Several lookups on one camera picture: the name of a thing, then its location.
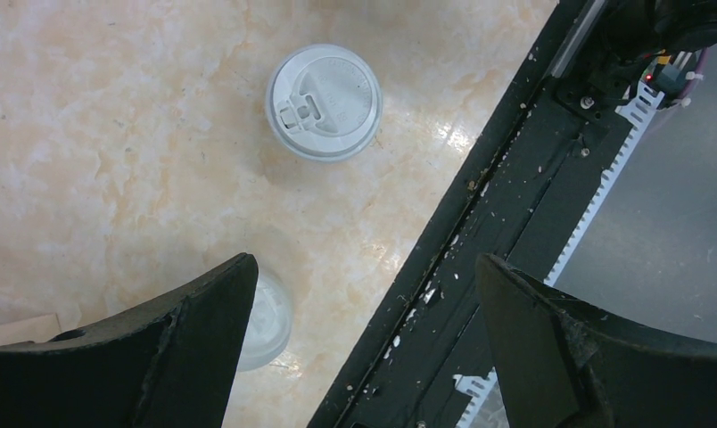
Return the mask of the patterned paper gift bag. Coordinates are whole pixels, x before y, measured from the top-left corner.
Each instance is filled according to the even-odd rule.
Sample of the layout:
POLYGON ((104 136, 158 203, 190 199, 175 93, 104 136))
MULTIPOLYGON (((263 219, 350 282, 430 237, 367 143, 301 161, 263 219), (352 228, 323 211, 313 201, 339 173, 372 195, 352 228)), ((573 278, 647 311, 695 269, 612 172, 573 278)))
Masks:
POLYGON ((0 346, 20 342, 46 342, 60 334, 56 314, 46 314, 0 325, 0 346))

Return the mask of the stack of white lids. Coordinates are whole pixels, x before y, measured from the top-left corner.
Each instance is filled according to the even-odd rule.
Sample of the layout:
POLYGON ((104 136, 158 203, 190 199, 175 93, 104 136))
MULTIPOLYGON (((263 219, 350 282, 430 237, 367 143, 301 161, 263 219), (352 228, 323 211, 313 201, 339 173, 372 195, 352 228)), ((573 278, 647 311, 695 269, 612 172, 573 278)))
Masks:
POLYGON ((261 270, 237 371, 255 370, 274 361, 289 342, 293 320, 292 295, 277 276, 261 270))

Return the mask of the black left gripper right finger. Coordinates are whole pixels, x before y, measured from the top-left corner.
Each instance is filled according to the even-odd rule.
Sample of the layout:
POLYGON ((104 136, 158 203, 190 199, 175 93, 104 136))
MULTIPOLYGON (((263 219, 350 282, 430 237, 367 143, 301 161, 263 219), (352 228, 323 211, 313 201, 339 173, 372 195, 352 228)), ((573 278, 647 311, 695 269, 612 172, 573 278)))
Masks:
POLYGON ((476 262, 513 427, 717 427, 717 343, 560 292, 491 254, 476 262))

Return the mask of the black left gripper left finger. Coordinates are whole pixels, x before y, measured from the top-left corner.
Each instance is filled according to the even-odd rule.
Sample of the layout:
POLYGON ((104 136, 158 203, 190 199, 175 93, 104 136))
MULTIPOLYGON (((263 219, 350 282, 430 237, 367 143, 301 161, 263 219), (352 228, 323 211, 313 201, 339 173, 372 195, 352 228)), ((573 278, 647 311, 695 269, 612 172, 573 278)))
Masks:
POLYGON ((259 266, 193 281, 47 342, 0 346, 0 427, 219 427, 259 266))

